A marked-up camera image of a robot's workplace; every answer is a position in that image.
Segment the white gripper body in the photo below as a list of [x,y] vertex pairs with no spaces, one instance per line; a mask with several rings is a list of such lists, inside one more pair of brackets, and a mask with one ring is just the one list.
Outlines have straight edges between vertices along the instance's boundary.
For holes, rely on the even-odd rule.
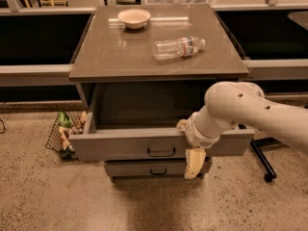
[[195,112],[187,120],[185,135],[192,147],[208,149],[219,140],[221,128],[208,112]]

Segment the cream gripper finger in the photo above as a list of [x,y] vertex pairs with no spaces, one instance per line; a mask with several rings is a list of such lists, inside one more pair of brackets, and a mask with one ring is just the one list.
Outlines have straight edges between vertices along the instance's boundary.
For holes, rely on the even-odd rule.
[[195,178],[203,167],[206,151],[203,148],[191,148],[186,150],[186,168],[184,177]]
[[187,120],[186,119],[181,119],[177,122],[176,124],[176,129],[179,131],[179,132],[183,132],[185,133],[186,132],[186,129],[187,129]]

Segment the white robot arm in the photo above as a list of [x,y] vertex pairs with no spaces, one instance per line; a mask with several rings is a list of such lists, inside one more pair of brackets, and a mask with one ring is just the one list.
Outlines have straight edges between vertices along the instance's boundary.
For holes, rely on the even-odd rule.
[[236,125],[247,125],[308,153],[308,110],[269,101],[250,82],[219,82],[210,86],[204,106],[177,123],[190,145],[184,177],[193,179],[203,167],[206,151],[220,135]]

